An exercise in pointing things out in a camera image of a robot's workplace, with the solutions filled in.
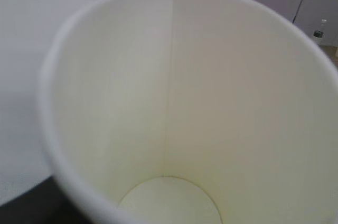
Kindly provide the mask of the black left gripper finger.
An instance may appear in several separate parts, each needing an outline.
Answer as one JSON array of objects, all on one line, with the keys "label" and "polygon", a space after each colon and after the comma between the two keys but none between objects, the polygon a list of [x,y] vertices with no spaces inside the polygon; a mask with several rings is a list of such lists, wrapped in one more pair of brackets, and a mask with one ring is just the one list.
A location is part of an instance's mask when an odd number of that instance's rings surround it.
[{"label": "black left gripper finger", "polygon": [[1,223],[79,223],[79,212],[48,178],[2,205]]}]

